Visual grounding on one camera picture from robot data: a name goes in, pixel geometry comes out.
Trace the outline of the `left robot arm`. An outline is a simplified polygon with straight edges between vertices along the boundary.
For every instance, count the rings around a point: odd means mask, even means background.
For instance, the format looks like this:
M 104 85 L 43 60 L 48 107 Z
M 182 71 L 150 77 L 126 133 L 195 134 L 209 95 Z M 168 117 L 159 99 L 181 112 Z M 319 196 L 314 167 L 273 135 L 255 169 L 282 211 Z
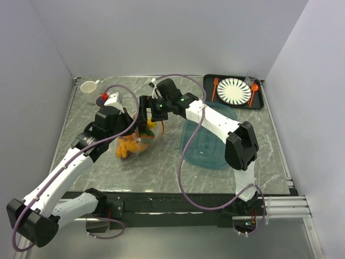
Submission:
M 109 149 L 113 140 L 134 132 L 136 121 L 137 117 L 131 117 L 127 110 L 113 106 L 99 109 L 47 178 L 22 200 L 12 199 L 8 203 L 6 211 L 15 251 L 47 245 L 59 229 L 81 216 L 110 219 L 112 206 L 107 196 L 94 188 L 71 201 L 58 202 L 72 183 Z

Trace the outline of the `orange dried fruit pieces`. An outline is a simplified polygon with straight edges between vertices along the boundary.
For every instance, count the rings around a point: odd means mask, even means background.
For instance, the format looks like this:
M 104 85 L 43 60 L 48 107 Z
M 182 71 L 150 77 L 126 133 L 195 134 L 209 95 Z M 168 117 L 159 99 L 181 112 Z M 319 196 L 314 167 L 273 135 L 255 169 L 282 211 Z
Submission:
M 139 146 L 133 139 L 118 138 L 118 145 L 115 154 L 120 159 L 127 159 L 139 151 Z

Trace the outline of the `clear zip top bag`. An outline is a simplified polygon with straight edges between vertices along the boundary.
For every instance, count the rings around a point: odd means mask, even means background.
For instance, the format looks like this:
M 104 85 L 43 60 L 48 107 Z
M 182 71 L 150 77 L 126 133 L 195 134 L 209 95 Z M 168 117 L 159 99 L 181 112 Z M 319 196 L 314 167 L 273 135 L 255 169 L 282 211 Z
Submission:
M 117 138 L 115 155 L 121 161 L 137 158 L 150 146 L 157 143 L 165 133 L 163 121 L 153 122 L 149 118 L 146 126 L 137 127 L 133 134 Z

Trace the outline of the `green avocado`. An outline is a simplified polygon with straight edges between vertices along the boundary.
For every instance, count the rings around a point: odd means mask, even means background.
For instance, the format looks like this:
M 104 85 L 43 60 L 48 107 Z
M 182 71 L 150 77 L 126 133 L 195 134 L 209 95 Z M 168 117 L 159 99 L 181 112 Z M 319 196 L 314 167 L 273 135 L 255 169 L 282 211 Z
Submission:
M 140 137 L 141 138 L 149 138 L 149 139 L 152 139 L 152 138 L 155 138 L 155 135 L 154 135 L 154 132 L 151 131 L 150 129 L 148 128 L 145 128 L 144 130 L 142 130 L 140 132 Z

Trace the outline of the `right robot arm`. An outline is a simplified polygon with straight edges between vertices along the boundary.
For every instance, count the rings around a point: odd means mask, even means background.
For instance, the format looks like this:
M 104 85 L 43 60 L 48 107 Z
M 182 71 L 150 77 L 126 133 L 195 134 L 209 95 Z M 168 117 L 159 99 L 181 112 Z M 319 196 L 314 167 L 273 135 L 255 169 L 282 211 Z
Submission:
M 236 183 L 236 209 L 248 215 L 255 208 L 258 187 L 254 176 L 254 165 L 259 150 L 253 126 L 248 122 L 238 122 L 209 107 L 204 100 L 192 93 L 182 94 L 170 78 L 161 82 L 151 82 L 160 97 L 140 96 L 137 123 L 147 121 L 147 109 L 152 121 L 164 121 L 171 112 L 197 123 L 197 128 L 205 128 L 225 144 L 224 158 L 233 168 Z

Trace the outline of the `yellow corn cob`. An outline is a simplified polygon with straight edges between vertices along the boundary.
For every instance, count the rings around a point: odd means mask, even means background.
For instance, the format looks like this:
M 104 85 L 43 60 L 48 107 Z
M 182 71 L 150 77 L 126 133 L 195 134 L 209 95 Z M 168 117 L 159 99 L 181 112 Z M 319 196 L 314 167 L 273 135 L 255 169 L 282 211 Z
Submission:
M 157 122 L 152 122 L 151 120 L 148 120 L 147 121 L 147 128 L 148 129 L 153 129 L 153 128 L 155 128 L 157 126 Z

